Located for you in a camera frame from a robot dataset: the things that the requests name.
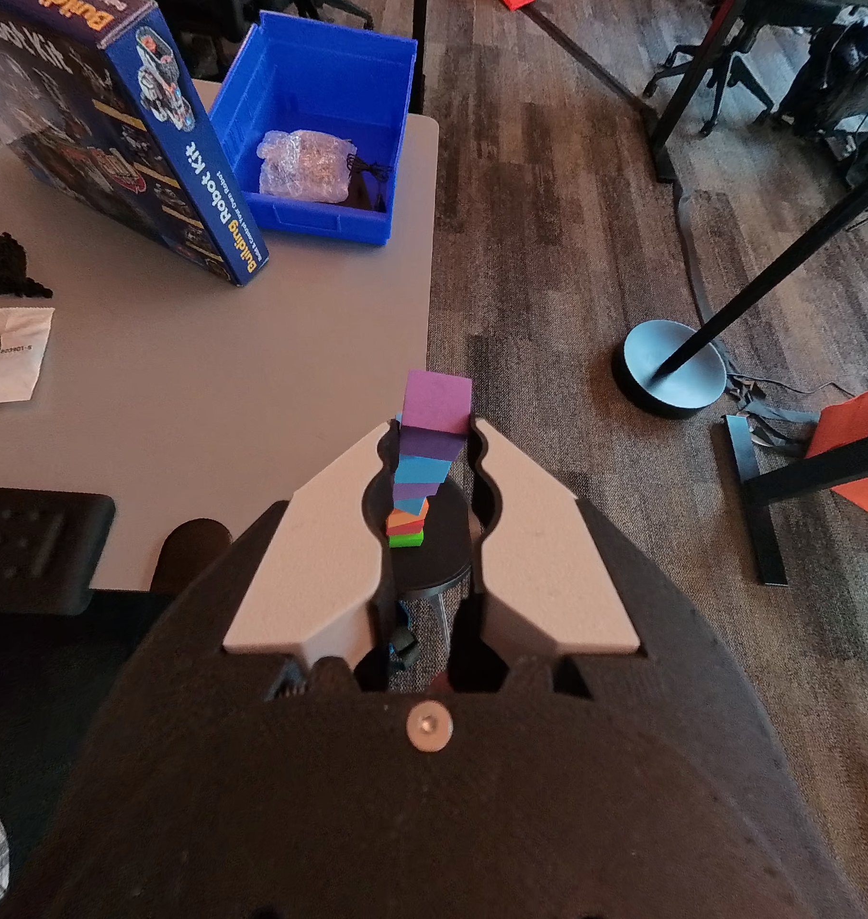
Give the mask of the blue plastic bin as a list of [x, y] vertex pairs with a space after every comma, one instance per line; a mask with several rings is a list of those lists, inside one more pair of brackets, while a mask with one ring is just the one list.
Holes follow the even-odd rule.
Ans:
[[[223, 79], [209, 113], [257, 225], [385, 246], [405, 140], [415, 40], [264, 11]], [[290, 201], [258, 190], [258, 144], [270, 131], [323, 132], [384, 167], [364, 181], [369, 209]]]

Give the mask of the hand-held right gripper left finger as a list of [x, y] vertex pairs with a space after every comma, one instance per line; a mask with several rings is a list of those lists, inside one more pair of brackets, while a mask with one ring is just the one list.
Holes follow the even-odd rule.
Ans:
[[384, 530], [397, 460], [388, 420], [294, 492], [223, 638], [227, 653], [284, 654], [303, 672], [340, 658], [362, 689], [387, 689], [399, 624]]

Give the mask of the black table foot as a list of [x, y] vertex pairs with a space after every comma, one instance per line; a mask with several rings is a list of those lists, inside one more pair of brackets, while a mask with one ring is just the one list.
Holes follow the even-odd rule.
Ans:
[[723, 418], [736, 468], [740, 504], [762, 584], [789, 584], [770, 513], [773, 504], [868, 478], [868, 437], [762, 473], [746, 419]]

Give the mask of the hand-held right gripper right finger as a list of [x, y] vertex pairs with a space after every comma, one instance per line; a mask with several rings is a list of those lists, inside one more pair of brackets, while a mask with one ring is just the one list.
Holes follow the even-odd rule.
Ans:
[[482, 418], [471, 421], [467, 456], [482, 532], [454, 619], [451, 687], [495, 692], [522, 659], [558, 672], [575, 657], [639, 652], [575, 493]]

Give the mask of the black pole with round base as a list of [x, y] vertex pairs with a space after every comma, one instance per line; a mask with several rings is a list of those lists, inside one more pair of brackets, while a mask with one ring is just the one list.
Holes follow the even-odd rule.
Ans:
[[728, 383], [715, 340], [867, 207], [868, 175], [699, 329], [663, 319], [632, 328], [612, 358], [621, 392], [638, 408], [664, 418], [689, 418], [715, 404]]

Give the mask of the dark backpack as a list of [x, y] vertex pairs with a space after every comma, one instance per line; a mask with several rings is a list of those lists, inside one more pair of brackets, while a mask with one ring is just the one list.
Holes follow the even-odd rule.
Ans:
[[840, 143], [839, 167], [855, 185], [868, 176], [868, 6], [845, 7], [810, 31], [808, 58], [777, 120], [796, 136]]

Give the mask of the purple foam cube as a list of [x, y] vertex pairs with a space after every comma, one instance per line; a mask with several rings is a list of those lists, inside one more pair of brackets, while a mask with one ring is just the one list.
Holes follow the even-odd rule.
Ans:
[[473, 381], [427, 370], [410, 370], [405, 386], [403, 426], [466, 436]]
[[454, 462], [466, 445], [466, 435], [421, 427], [401, 426], [400, 455]]

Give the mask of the bubble wrap bundle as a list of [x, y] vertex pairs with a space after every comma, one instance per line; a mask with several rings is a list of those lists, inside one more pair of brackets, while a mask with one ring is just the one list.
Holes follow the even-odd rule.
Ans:
[[256, 147], [258, 192], [288, 201], [340, 204], [348, 199], [358, 148], [323, 132], [268, 131]]

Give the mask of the black office chair base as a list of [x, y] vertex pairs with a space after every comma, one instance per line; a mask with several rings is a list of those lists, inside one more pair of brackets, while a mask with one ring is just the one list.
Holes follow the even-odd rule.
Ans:
[[[774, 112], [775, 103], [745, 61], [745, 56], [751, 50], [755, 39], [740, 37], [729, 41], [710, 66], [711, 77], [707, 87], [715, 90], [715, 98], [711, 116], [700, 129], [702, 137], [710, 136], [718, 124], [725, 90], [736, 86], [743, 86], [762, 106], [753, 125], [761, 127], [768, 124]], [[651, 98], [662, 80], [684, 75], [700, 50], [701, 45], [677, 44], [645, 85], [643, 98]]]

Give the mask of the bright blue bag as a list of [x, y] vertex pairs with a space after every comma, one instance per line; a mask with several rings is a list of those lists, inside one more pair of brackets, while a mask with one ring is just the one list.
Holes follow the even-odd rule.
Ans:
[[407, 672], [415, 666], [420, 648], [408, 606], [397, 600], [394, 614], [396, 627], [389, 641], [390, 668], [391, 672]]

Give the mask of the black perforated pad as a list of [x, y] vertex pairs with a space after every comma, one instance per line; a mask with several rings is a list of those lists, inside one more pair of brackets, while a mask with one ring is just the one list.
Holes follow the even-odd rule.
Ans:
[[82, 614], [115, 513], [103, 494], [0, 488], [0, 615]]

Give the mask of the blue robot kit box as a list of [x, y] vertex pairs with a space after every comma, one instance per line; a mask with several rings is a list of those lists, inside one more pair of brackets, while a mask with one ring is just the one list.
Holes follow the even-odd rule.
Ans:
[[0, 140], [50, 187], [236, 286], [267, 263], [156, 2], [0, 1]]

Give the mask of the orange traffic cone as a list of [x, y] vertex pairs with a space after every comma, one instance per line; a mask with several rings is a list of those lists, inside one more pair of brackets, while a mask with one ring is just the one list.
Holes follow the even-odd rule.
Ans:
[[[822, 410], [806, 456], [810, 458], [865, 437], [868, 437], [868, 391]], [[832, 491], [868, 513], [868, 477], [836, 486]]]

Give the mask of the clear plastic parts bag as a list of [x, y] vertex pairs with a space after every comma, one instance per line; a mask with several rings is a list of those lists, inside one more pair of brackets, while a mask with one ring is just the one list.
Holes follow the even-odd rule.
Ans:
[[52, 307], [0, 306], [0, 403], [32, 398], [53, 315]]

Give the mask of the black perforated building plate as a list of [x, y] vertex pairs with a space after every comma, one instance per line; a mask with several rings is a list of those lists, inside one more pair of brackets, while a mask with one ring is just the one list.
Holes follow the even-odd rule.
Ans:
[[54, 293], [27, 275], [26, 252], [10, 234], [0, 235], [0, 296], [52, 298]]

